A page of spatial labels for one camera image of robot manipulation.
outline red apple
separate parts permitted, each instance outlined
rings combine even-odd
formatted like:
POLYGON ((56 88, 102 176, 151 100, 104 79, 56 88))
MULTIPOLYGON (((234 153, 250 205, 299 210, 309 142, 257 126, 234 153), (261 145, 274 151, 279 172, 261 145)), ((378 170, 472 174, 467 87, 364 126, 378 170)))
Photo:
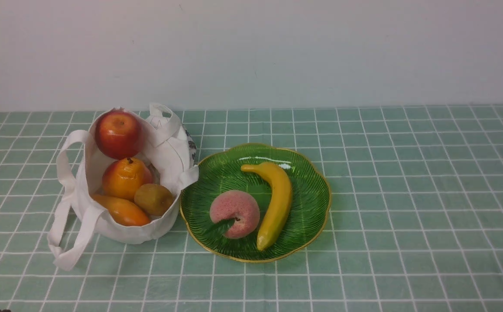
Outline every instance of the red apple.
POLYGON ((95 127, 95 142, 101 152, 110 158, 123 159, 136 156, 144 148, 146 137, 142 125, 123 109, 103 114, 95 127))
POLYGON ((241 190, 229 190, 220 194, 211 204, 209 217, 213 223, 225 219, 235 219, 234 224, 224 233, 230 239, 239 239, 257 229, 261 212, 253 196, 241 190))

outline kiwi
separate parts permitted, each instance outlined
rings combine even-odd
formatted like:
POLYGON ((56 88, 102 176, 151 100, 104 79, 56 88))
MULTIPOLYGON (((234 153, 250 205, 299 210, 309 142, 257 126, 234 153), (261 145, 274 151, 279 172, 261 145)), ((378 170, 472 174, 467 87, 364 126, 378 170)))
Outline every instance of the kiwi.
POLYGON ((134 203, 149 215, 161 217, 174 202, 170 191, 159 184, 144 184, 136 191, 134 203))

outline green plate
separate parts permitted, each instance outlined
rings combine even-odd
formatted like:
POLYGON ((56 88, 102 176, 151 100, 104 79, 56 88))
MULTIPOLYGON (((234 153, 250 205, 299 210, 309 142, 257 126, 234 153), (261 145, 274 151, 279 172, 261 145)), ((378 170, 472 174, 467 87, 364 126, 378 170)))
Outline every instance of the green plate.
POLYGON ((328 220, 332 194, 327 180, 313 164, 293 150, 248 143, 211 155, 199 163, 199 180, 182 192, 180 213, 196 242, 217 255, 242 262, 270 262, 302 249, 314 241, 328 220), (209 217, 213 200, 228 190, 250 193, 261 211, 261 221, 271 200, 271 187, 257 174, 242 172, 243 164, 270 161, 284 168, 292 182, 292 206, 273 246, 256 248, 257 229, 241 239, 222 235, 209 217))

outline canvas tote bag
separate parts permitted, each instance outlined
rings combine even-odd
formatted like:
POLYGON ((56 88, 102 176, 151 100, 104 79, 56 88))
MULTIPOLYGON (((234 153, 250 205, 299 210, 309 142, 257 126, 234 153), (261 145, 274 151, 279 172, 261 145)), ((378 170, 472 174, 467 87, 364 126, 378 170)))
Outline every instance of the canvas tote bag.
POLYGON ((155 182, 160 181, 170 190, 174 203, 162 217, 152 218, 151 223, 142 227, 125 227, 116 223, 107 209, 90 197, 90 194, 101 190, 101 177, 109 164, 115 161, 105 156, 95 144, 96 121, 89 131, 71 132, 57 156, 57 178, 65 193, 57 205, 55 220, 47 235, 49 249, 55 255, 53 263, 63 270, 70 271, 76 265, 94 233, 127 244, 140 244, 165 235, 178 216, 181 191, 198 180, 199 169, 194 164, 196 146, 176 114, 160 104, 150 104, 150 116, 146 120, 125 111, 138 118, 147 135, 144 149, 135 157, 156 168, 155 182), (66 150, 76 142, 83 144, 84 154, 75 177, 66 150), (71 208, 81 221, 81 228, 73 248, 64 250, 59 244, 71 208))

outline yellow banana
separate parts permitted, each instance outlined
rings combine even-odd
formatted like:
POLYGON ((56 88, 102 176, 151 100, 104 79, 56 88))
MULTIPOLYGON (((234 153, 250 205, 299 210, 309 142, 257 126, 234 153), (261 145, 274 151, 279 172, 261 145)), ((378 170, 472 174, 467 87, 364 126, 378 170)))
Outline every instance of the yellow banana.
POLYGON ((259 165, 244 164, 241 170, 258 174, 273 190, 269 208, 257 234, 257 249, 263 251, 275 243, 288 219, 292 203, 292 184, 284 169, 273 162, 262 162, 259 165))

